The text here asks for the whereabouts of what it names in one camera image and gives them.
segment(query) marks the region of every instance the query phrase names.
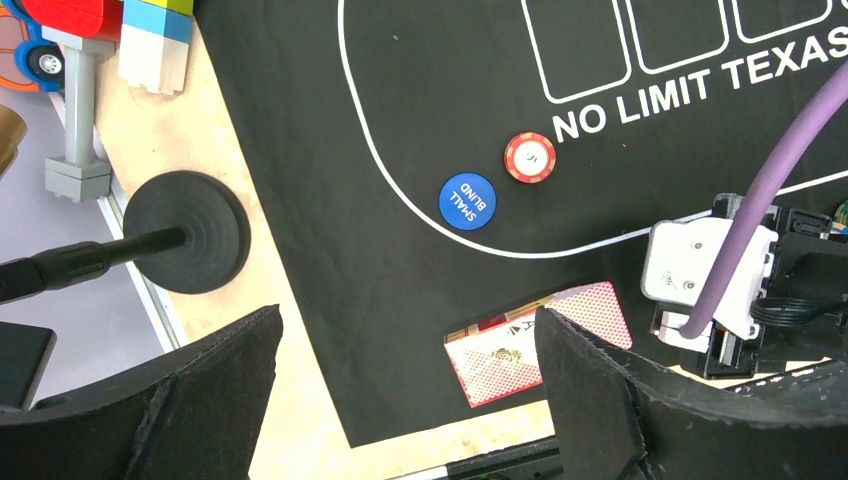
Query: blue button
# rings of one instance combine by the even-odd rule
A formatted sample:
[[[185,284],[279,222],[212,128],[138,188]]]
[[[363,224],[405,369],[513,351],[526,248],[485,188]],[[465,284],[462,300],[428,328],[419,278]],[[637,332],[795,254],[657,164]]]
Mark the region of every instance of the blue button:
[[[460,173],[439,194],[442,218],[453,228],[477,230],[495,215],[498,197],[488,180],[476,173]]]

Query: lego toy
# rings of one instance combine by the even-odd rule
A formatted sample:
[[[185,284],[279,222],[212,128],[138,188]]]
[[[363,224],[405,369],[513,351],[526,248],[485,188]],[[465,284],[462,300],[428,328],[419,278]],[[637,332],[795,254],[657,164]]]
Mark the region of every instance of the lego toy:
[[[162,35],[178,42],[191,40],[191,17],[144,0],[127,0],[124,25]]]
[[[15,2],[0,2],[0,85],[24,92],[57,92],[65,58],[41,36],[36,23]]]
[[[194,0],[144,0],[147,3],[167,8],[183,15],[191,15],[194,12]]]
[[[94,154],[95,57],[115,52],[115,44],[82,38],[50,27],[44,38],[65,46],[65,156],[45,162],[45,187],[74,201],[109,194],[112,167]]]
[[[119,0],[13,0],[38,23],[82,38],[117,42],[124,4]]]
[[[172,4],[159,1],[159,4]],[[185,11],[191,2],[176,2]],[[185,86],[191,17],[143,0],[126,0],[118,75],[130,86],[173,95]]]

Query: red lego brick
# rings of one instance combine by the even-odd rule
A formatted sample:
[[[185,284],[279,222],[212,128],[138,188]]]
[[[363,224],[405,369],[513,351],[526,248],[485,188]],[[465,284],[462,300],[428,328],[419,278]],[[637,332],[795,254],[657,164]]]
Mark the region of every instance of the red lego brick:
[[[77,35],[117,42],[124,4],[118,0],[24,0],[36,22]]]

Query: white rectangle outline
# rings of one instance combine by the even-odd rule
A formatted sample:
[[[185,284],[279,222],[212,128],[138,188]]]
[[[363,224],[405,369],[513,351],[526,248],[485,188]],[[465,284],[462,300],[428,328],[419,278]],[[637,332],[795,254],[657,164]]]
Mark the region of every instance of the white rectangle outline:
[[[730,1],[733,2],[733,15],[734,15],[735,20],[736,20],[736,34],[739,35],[740,40],[742,40],[745,43],[749,43],[749,44],[761,42],[761,41],[767,40],[769,38],[777,37],[778,35],[783,35],[784,33],[794,32],[795,30],[798,30],[798,29],[801,29],[801,28],[804,28],[804,27],[809,27],[810,25],[815,25],[817,23],[821,23],[821,22],[824,21],[824,19],[826,19],[830,15],[830,12],[833,11],[833,0],[827,0],[827,10],[824,12],[824,15],[822,15],[818,18],[814,18],[812,20],[807,20],[806,22],[801,22],[799,24],[792,25],[792,26],[789,26],[789,27],[786,27],[786,28],[781,28],[780,30],[777,30],[777,31],[774,31],[774,32],[771,32],[771,33],[767,33],[765,35],[760,35],[759,37],[748,38],[748,37],[745,36],[744,33],[742,33],[742,20],[739,17],[739,0],[730,0]],[[842,3],[845,4],[846,8],[848,8],[848,0],[842,0]]]
[[[563,103],[570,102],[572,100],[577,100],[578,98],[583,98],[589,95],[593,95],[598,92],[602,92],[604,90],[609,90],[610,88],[615,88],[619,85],[623,85],[628,80],[630,80],[630,75],[633,73],[633,67],[630,64],[630,52],[627,49],[627,40],[624,36],[624,22],[621,20],[621,11],[618,8],[618,1],[612,1],[612,8],[615,10],[616,22],[618,24],[618,35],[621,38],[621,48],[624,53],[624,62],[627,65],[627,73],[621,80],[617,80],[612,83],[608,83],[606,85],[601,85],[600,87],[595,87],[591,90],[586,90],[583,92],[575,93],[573,95],[569,95],[563,98],[554,98],[551,95],[551,90],[548,87],[548,80],[545,76],[545,68],[542,66],[542,57],[539,54],[539,45],[536,42],[536,33],[533,30],[533,22],[530,20],[530,10],[527,7],[527,0],[521,0],[521,8],[524,10],[524,19],[527,22],[527,31],[530,33],[530,43],[533,46],[533,54],[536,56],[536,65],[539,68],[539,77],[542,79],[542,89],[545,92],[545,97],[547,97],[548,101],[556,104],[562,105]]]
[[[403,192],[400,186],[397,184],[394,178],[392,178],[389,173],[386,165],[383,163],[383,159],[380,157],[380,153],[377,151],[377,145],[374,142],[374,138],[371,136],[371,129],[368,127],[368,120],[365,118],[365,111],[362,108],[362,101],[359,98],[359,93],[356,90],[356,82],[353,79],[353,72],[350,68],[350,59],[347,55],[347,42],[345,40],[345,28],[344,28],[344,10],[345,10],[345,0],[338,0],[338,10],[337,10],[337,29],[339,34],[339,54],[342,60],[342,69],[345,73],[345,80],[347,80],[348,88],[350,89],[350,96],[353,100],[353,106],[356,109],[356,115],[359,119],[360,126],[362,127],[362,134],[365,136],[365,143],[368,146],[368,150],[371,152],[371,157],[374,160],[374,163],[377,165],[377,169],[380,171],[380,174],[383,175],[383,178],[389,184],[389,187],[395,192],[398,198],[409,208],[412,213],[414,213],[421,221],[429,225],[435,231],[441,233],[445,237],[453,240],[461,245],[464,245],[473,250],[477,250],[478,252],[487,253],[490,255],[496,255],[505,258],[516,258],[516,259],[526,259],[526,260],[541,260],[541,259],[550,259],[550,258],[564,258],[571,255],[577,255],[583,252],[587,252],[590,250],[594,250],[596,248],[601,248],[607,245],[612,245],[618,242],[623,242],[629,240],[631,238],[636,238],[642,235],[647,235],[651,232],[651,227],[646,227],[641,230],[637,230],[630,233],[625,233],[619,235],[617,237],[608,238],[606,240],[600,240],[593,243],[589,243],[583,245],[581,247],[574,247],[567,250],[561,250],[556,252],[539,252],[539,253],[527,253],[527,252],[510,252],[507,250],[500,250],[497,248],[488,247],[486,245],[473,242],[465,237],[457,235],[451,230],[448,230],[444,226],[440,225],[438,222],[427,216],[415,203],[410,200],[410,198]],[[813,187],[816,185],[821,185],[823,183],[832,182],[838,179],[848,177],[848,170],[844,170],[841,172],[833,173],[831,175],[827,175],[825,177],[817,178],[814,180],[810,180],[807,182],[800,183],[798,185],[792,185],[790,187],[784,187],[778,191],[778,195],[784,195],[787,193],[795,192],[798,190],[803,190],[805,188]],[[685,222],[689,220],[694,220],[696,218],[705,217],[710,214],[709,210],[696,213],[694,215],[689,215],[688,217],[683,217],[677,219],[678,221]]]
[[[639,33],[636,29],[636,16],[633,14],[633,5],[631,4],[631,0],[625,0],[625,2],[627,3],[627,14],[630,16],[630,29],[633,31],[633,43],[636,49],[636,58],[639,60],[639,67],[641,67],[645,73],[656,75],[658,73],[673,70],[677,67],[689,65],[690,63],[699,62],[701,60],[720,55],[725,50],[727,50],[727,46],[730,45],[730,29],[727,26],[727,12],[724,9],[724,0],[718,0],[718,9],[721,13],[721,24],[722,29],[724,30],[724,42],[721,44],[720,47],[718,47],[718,49],[704,53],[702,55],[698,55],[696,57],[688,58],[686,60],[680,60],[679,62],[675,62],[671,65],[666,65],[664,67],[649,68],[647,65],[645,65],[645,61],[642,58],[642,45],[639,43]]]

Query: blue lego brick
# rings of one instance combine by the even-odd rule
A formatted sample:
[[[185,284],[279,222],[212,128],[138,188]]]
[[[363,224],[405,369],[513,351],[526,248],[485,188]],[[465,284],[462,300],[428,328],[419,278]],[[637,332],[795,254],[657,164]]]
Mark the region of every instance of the blue lego brick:
[[[124,0],[124,25],[178,42],[191,40],[191,17],[143,0]]]

